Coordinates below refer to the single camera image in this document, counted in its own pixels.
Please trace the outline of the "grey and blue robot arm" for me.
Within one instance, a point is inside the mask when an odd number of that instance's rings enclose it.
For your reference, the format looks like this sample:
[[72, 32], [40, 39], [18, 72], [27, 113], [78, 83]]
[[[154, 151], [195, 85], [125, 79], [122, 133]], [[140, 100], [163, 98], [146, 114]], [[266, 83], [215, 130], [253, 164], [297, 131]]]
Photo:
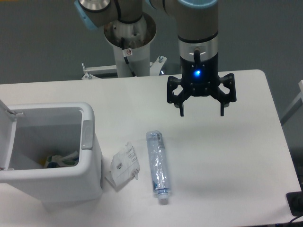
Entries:
[[[114, 50], [118, 77], [150, 75], [156, 24], [143, 11], [141, 0], [77, 0], [74, 5], [87, 28], [104, 29]], [[234, 75], [218, 75], [218, 1], [151, 0], [149, 5], [173, 17], [177, 25], [182, 77], [169, 76], [168, 103], [183, 114], [189, 97], [211, 96], [224, 112], [237, 98]]]

